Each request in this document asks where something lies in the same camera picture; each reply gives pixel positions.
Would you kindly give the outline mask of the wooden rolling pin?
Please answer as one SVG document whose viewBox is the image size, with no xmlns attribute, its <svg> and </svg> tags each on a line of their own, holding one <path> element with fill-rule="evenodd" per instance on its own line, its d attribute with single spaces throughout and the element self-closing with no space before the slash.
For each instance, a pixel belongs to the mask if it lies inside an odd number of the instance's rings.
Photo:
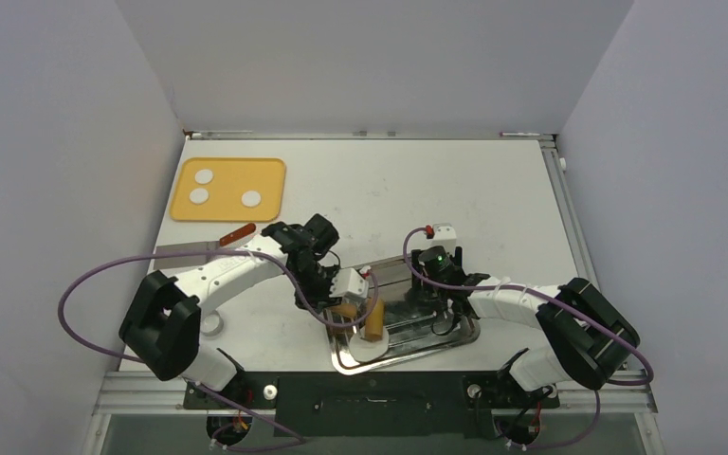
<svg viewBox="0 0 728 455">
<path fill-rule="evenodd" d="M 339 305 L 332 306 L 330 311 L 332 314 L 347 319 L 356 319 L 369 312 L 363 327 L 358 332 L 360 337 L 365 341 L 375 343 L 382 341 L 386 336 L 384 329 L 385 303 L 381 298 L 368 299 L 366 304 L 344 300 Z"/>
</svg>

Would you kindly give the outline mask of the stainless steel tray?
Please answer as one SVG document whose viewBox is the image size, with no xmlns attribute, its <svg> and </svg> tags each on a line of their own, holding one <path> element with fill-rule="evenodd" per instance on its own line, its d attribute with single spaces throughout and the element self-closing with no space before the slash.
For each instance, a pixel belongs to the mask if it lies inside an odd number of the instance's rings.
<svg viewBox="0 0 728 455">
<path fill-rule="evenodd" d="M 327 328 L 327 339 L 334 368 L 342 374 L 354 375 L 384 369 L 424 356 L 434 355 L 470 344 L 481 334 L 479 323 L 469 317 L 452 326 L 450 313 L 436 315 L 428 301 L 419 301 L 412 290 L 412 275 L 401 257 L 372 263 L 379 283 L 379 298 L 384 301 L 384 353 L 360 360 L 353 346 L 363 341 L 357 328 Z"/>
</svg>

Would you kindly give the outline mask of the white dough piece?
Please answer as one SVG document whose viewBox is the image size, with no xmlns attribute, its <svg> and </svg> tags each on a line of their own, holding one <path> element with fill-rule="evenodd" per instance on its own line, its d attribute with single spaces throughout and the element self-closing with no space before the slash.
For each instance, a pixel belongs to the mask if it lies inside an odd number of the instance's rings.
<svg viewBox="0 0 728 455">
<path fill-rule="evenodd" d="M 348 341 L 348 351 L 358 363 L 375 361 L 385 355 L 390 348 L 390 333 L 386 328 L 378 340 L 368 340 L 365 335 L 365 331 L 360 330 Z"/>
</svg>

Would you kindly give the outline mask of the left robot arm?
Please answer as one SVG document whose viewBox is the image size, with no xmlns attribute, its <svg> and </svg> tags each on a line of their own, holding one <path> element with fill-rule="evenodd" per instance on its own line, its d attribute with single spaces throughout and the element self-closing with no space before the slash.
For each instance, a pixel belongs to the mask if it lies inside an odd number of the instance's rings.
<svg viewBox="0 0 728 455">
<path fill-rule="evenodd" d="M 161 381 L 181 376 L 208 387 L 210 399 L 222 408 L 236 406 L 245 393 L 240 366 L 220 348 L 201 339 L 201 325 L 221 305 L 254 285 L 280 275 L 295 287 L 299 308 L 314 316 L 339 302 L 332 280 L 340 268 L 320 264 L 339 234 L 322 215 L 305 224 L 278 222 L 265 227 L 235 250 L 168 276 L 147 275 L 121 323 L 118 334 Z"/>
</svg>

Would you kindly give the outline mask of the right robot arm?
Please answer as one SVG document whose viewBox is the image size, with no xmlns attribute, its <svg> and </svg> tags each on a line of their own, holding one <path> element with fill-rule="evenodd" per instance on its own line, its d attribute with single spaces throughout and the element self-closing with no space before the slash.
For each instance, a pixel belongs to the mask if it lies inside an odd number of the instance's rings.
<svg viewBox="0 0 728 455">
<path fill-rule="evenodd" d="M 498 393 L 511 406 L 563 381 L 598 391 L 638 352 L 637 331 L 586 279 L 529 286 L 467 274 L 441 246 L 414 250 L 405 260 L 423 287 L 449 303 L 455 319 L 501 319 L 546 337 L 546 345 L 523 348 L 502 367 Z"/>
</svg>

